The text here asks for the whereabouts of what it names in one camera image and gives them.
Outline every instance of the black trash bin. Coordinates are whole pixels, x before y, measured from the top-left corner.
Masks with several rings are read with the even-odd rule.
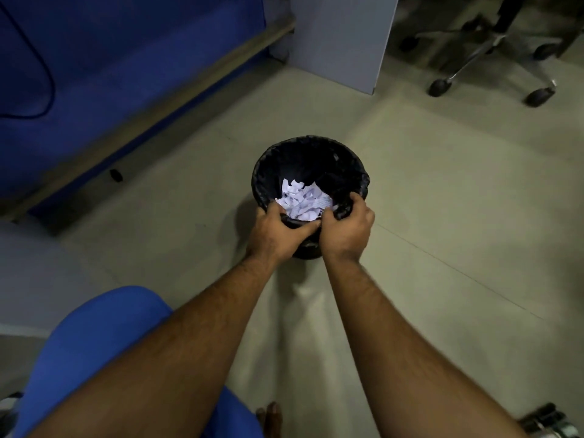
[[[367,197],[369,175],[363,163],[347,146],[330,138],[307,135],[291,138],[269,147],[253,169],[253,197],[264,210],[271,201],[281,198],[282,181],[296,180],[306,186],[316,182],[335,205],[337,220],[351,213],[351,192]],[[307,221],[282,215],[290,228],[298,228]],[[296,258],[310,260],[321,256],[318,245],[320,229],[302,242],[294,253]]]

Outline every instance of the left hand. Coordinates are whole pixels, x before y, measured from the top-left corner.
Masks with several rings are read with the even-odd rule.
[[[285,213],[286,210],[275,201],[267,207],[267,212],[258,207],[256,222],[249,236],[248,256],[267,259],[274,267],[278,266],[292,257],[300,243],[321,225],[320,220],[315,220],[290,229],[280,219],[280,214]]]

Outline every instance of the bare foot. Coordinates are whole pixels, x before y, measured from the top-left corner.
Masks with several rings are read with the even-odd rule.
[[[282,412],[278,403],[271,402],[267,410],[264,408],[258,409],[256,418],[260,423],[265,438],[281,438]]]

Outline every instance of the white paper scrap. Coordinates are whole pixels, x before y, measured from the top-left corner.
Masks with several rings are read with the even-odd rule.
[[[313,221],[320,217],[326,207],[332,207],[332,198],[323,192],[316,183],[304,187],[304,183],[298,183],[288,179],[282,181],[282,198],[276,200],[290,218],[302,221]]]

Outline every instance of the forearm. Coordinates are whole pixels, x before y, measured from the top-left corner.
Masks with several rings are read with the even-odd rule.
[[[382,437],[524,436],[500,405],[405,321],[358,263],[325,262]]]
[[[200,436],[274,267],[245,259],[75,391],[30,436]]]

